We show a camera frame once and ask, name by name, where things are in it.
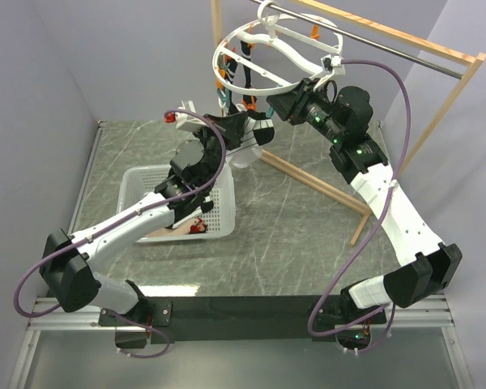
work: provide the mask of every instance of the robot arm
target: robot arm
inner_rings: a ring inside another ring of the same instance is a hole
[[[192,103],[186,106],[194,109]],[[249,137],[259,144],[273,138],[271,121],[258,120],[255,115],[253,112],[239,112],[224,118],[206,117],[222,134],[227,150],[233,152],[245,148]],[[145,323],[150,310],[145,306],[147,299],[139,288],[128,280],[110,279],[100,274],[98,269],[121,249],[150,232],[172,228],[213,208],[209,198],[212,186],[179,201],[177,197],[191,190],[191,187],[199,188],[212,179],[222,163],[220,141],[205,123],[184,113],[170,114],[166,122],[176,122],[178,128],[191,132],[195,137],[177,147],[166,180],[138,203],[108,220],[78,231],[71,237],[58,231],[47,239],[44,257],[65,246],[87,241],[85,245],[56,257],[40,268],[41,276],[64,311],[73,312],[86,305],[99,306],[114,310],[137,323]],[[104,230],[107,232],[94,238]]]
[[[462,258],[459,248],[446,246],[425,224],[393,177],[389,162],[367,134],[373,109],[369,94],[358,87],[342,88],[333,101],[317,80],[303,79],[292,91],[268,96],[278,116],[293,125],[308,122],[331,143],[330,157],[379,219],[392,188],[382,227],[401,267],[342,290],[350,309],[393,302],[403,308],[447,286]]]

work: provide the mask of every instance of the metal base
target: metal base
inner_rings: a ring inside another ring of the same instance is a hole
[[[149,297],[148,301],[153,307],[151,325],[164,329],[173,341],[263,340],[309,338],[307,322],[319,297]],[[332,330],[377,308],[344,314],[341,302],[341,296],[329,296],[315,319],[315,331]],[[99,326],[126,325],[103,312]],[[372,324],[386,322],[384,312],[371,318]],[[335,341],[335,337],[317,340]],[[151,342],[159,344],[163,340],[154,335]]]

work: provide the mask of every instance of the cable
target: cable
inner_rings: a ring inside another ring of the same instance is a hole
[[[411,134],[411,105],[410,105],[410,101],[408,99],[407,89],[405,88],[405,85],[403,84],[403,81],[399,77],[398,73],[396,73],[393,69],[391,69],[387,65],[384,65],[380,62],[357,59],[357,60],[343,60],[342,64],[347,64],[347,65],[364,64],[364,65],[380,67],[380,68],[384,69],[385,71],[388,71],[389,73],[391,73],[394,76],[394,78],[396,79],[396,81],[399,84],[399,87],[402,90],[403,99],[405,101],[405,109],[407,111],[407,124],[406,124],[406,129],[405,129],[405,140],[403,141],[402,153],[399,157],[398,163],[396,164],[396,166],[394,168],[394,172],[392,174],[392,180],[395,180],[395,179],[398,178],[399,170],[401,169],[403,161],[405,160],[405,156],[407,155],[408,141],[409,141],[410,134]],[[374,234],[382,226],[382,222],[386,218],[387,211],[389,210],[393,190],[394,190],[394,187],[391,187],[387,191],[386,202],[385,202],[385,205],[383,206],[382,213],[381,213],[380,217],[378,218],[376,224],[373,226],[371,231],[367,234],[367,237],[359,244],[359,246],[356,248],[355,252],[351,255],[351,257],[349,257],[349,259],[346,261],[346,263],[340,268],[340,270],[337,272],[335,278],[330,282],[330,284],[328,285],[328,287],[326,288],[324,293],[319,298],[317,304],[313,308],[313,311],[311,312],[311,314],[309,316],[309,320],[308,320],[308,333],[311,336],[316,336],[316,337],[330,336],[330,335],[334,335],[338,332],[347,330],[349,327],[352,327],[353,325],[360,323],[360,322],[363,322],[367,318],[370,318],[370,317],[374,316],[375,314],[382,312],[388,306],[388,304],[384,304],[382,306],[379,306],[373,312],[370,312],[369,314],[362,316],[361,318],[358,318],[357,320],[355,320],[351,323],[348,323],[348,324],[346,324],[342,327],[339,327],[339,328],[335,328],[333,330],[322,331],[322,332],[317,332],[317,331],[313,330],[313,323],[315,321],[315,317],[317,316],[318,311],[321,309],[322,305],[324,304],[324,302],[326,301],[326,299],[330,295],[331,291],[336,286],[337,282],[339,282],[340,278],[342,278],[342,275],[346,272],[346,270],[355,261],[356,257],[358,257],[358,255],[362,252],[362,250],[369,244],[369,242],[373,238]],[[378,343],[385,338],[386,334],[390,330],[390,327],[392,326],[392,322],[394,320],[394,312],[395,312],[395,308],[394,308],[394,305],[393,305],[390,321],[387,324],[386,330],[384,331],[384,334],[374,343],[374,345],[373,345],[374,347],[376,347],[378,345]],[[369,346],[362,351],[364,352],[366,350],[369,350],[373,346]]]
[[[201,191],[205,190],[206,188],[208,188],[209,186],[211,186],[211,185],[213,185],[215,183],[216,178],[221,174],[221,171],[224,168],[225,157],[227,155],[227,148],[225,146],[225,142],[224,142],[223,136],[218,131],[218,129],[216,128],[216,126],[214,125],[214,123],[212,123],[209,119],[204,118],[202,115],[200,115],[198,113],[195,113],[195,112],[192,112],[192,111],[189,111],[187,109],[181,109],[181,108],[170,109],[169,111],[166,111],[165,112],[164,116],[166,117],[170,113],[185,113],[186,115],[192,116],[193,118],[197,118],[198,120],[204,122],[214,132],[214,134],[215,134],[216,138],[218,139],[218,141],[220,142],[220,146],[221,146],[221,162],[220,162],[220,166],[218,167],[218,169],[216,170],[216,172],[214,173],[214,175],[212,176],[212,178],[209,181],[207,181],[205,184],[199,186],[198,188],[196,188],[196,189],[194,189],[194,190],[192,190],[190,192],[186,192],[184,194],[180,194],[178,196],[175,196],[175,197],[172,197],[172,198],[169,198],[169,199],[165,199],[165,200],[162,200],[162,201],[153,203],[153,204],[148,204],[147,206],[140,208],[140,211],[141,212],[149,211],[149,210],[151,210],[153,208],[157,208],[157,207],[160,207],[162,205],[165,205],[165,204],[168,204],[168,203],[171,203],[171,202],[175,202],[175,201],[178,201],[178,200],[182,200],[182,199],[184,199],[186,197],[189,197],[189,196],[192,196],[192,195],[196,195],[197,193],[200,193]],[[128,220],[136,217],[137,215],[138,215],[137,212],[131,212],[130,214],[128,214],[128,215],[122,217],[121,219],[113,222],[111,225],[108,225],[108,226],[104,227],[103,229],[97,231],[96,233],[93,233],[92,234],[92,239],[93,240],[96,240],[98,237],[101,237],[101,236],[105,235],[106,233],[112,231],[116,227],[124,224]],[[59,304],[56,304],[55,306],[53,306],[51,308],[48,308],[47,310],[44,310],[43,312],[38,312],[38,313],[27,312],[26,310],[22,309],[22,307],[19,304],[19,294],[20,294],[20,292],[22,290],[23,285],[25,284],[25,282],[27,281],[27,279],[31,276],[31,274],[34,273],[34,271],[38,270],[40,267],[42,267],[46,263],[52,261],[53,259],[55,259],[59,255],[65,254],[66,252],[68,252],[70,250],[77,249],[78,247],[83,246],[86,243],[88,243],[88,238],[84,238],[81,241],[78,241],[76,243],[72,243],[71,245],[68,245],[68,246],[66,246],[66,247],[64,247],[64,248],[62,248],[62,249],[60,249],[58,251],[53,252],[50,255],[47,255],[40,262],[38,262],[37,264],[35,264],[34,266],[32,266],[22,276],[22,278],[20,279],[20,281],[18,283],[18,286],[16,287],[15,294],[14,294],[14,297],[13,297],[13,306],[15,307],[15,310],[16,310],[16,312],[18,312],[18,314],[20,314],[20,315],[22,315],[22,316],[24,316],[26,318],[39,318],[41,316],[45,316],[46,314],[49,314],[49,313],[55,311],[57,308],[59,308],[61,306]],[[122,318],[122,316],[120,314],[117,314],[117,315],[119,316],[119,318],[121,318],[121,320],[125,321],[126,323],[129,323],[129,324],[134,323],[134,322],[129,321],[128,319],[125,320],[125,318]],[[134,323],[132,325],[137,325],[139,327],[146,328],[146,326],[144,326],[142,324]],[[153,331],[153,332],[156,332],[156,333],[158,333],[161,336],[163,334],[162,331]],[[169,338],[167,336],[165,336],[164,338],[166,339],[167,342],[169,341]],[[169,342],[167,343],[166,347],[164,348],[164,352],[167,351],[168,348],[169,348]]]
[[[134,327],[144,328],[146,331],[151,331],[151,332],[153,332],[153,333],[155,333],[157,335],[162,336],[164,338],[164,340],[165,340],[165,346],[164,346],[164,348],[162,348],[158,353],[154,353],[154,354],[147,354],[147,355],[133,354],[133,353],[129,353],[128,351],[126,351],[123,348],[120,348],[119,349],[119,352],[120,353],[123,353],[127,357],[130,357],[130,358],[138,358],[138,359],[151,359],[151,358],[156,358],[156,357],[160,357],[161,355],[164,355],[169,350],[169,348],[171,347],[172,341],[169,338],[168,334],[166,334],[164,331],[161,331],[158,328],[153,328],[151,326],[145,326],[144,324],[140,324],[140,323],[133,322],[133,321],[129,320],[128,318],[125,318],[125,317],[121,316],[120,314],[118,314],[114,310],[107,310],[107,312],[110,313],[110,314],[112,314],[117,320],[121,320],[122,322],[124,322],[126,324],[130,324],[131,326],[134,326]]]

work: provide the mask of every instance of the metal rod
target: metal rod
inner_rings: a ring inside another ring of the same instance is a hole
[[[250,0],[251,2],[256,2],[257,4],[261,4],[262,1],[260,0]],[[348,38],[351,38],[355,41],[359,41],[361,43],[364,43],[366,45],[376,47],[377,49],[386,51],[387,53],[394,54],[398,57],[408,59],[409,61],[412,61],[414,63],[417,63],[421,66],[428,67],[429,69],[432,69],[433,71],[439,71],[440,73],[444,75],[449,75],[451,77],[454,77],[456,79],[461,79],[463,75],[461,73],[458,73],[457,71],[452,71],[451,69],[447,69],[446,67],[439,66],[433,62],[425,61],[424,59],[420,59],[418,57],[415,57],[413,55],[404,53],[403,51],[399,51],[397,49],[393,49],[392,47],[382,45],[381,43],[377,43],[375,41],[371,41],[367,38],[363,38],[361,36],[357,36],[353,34],[352,32],[347,32],[344,31],[340,28],[331,26],[330,24],[326,24],[324,22],[320,22],[318,20],[312,19],[309,16],[304,16],[302,14],[299,14],[294,11],[287,10],[286,8],[282,8],[281,6],[275,6],[273,4],[270,4],[268,7],[270,7],[273,10],[276,10],[282,14],[290,15],[293,16],[296,19],[304,20],[305,22],[311,23],[311,24],[316,24],[317,26],[320,26],[322,28],[325,28],[327,30],[331,30],[332,32],[336,32],[337,34],[347,36]]]

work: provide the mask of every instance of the red light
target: red light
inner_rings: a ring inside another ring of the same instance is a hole
[[[174,112],[170,112],[167,115],[164,116],[164,121],[166,123],[174,123],[177,120],[177,117],[175,116]]]

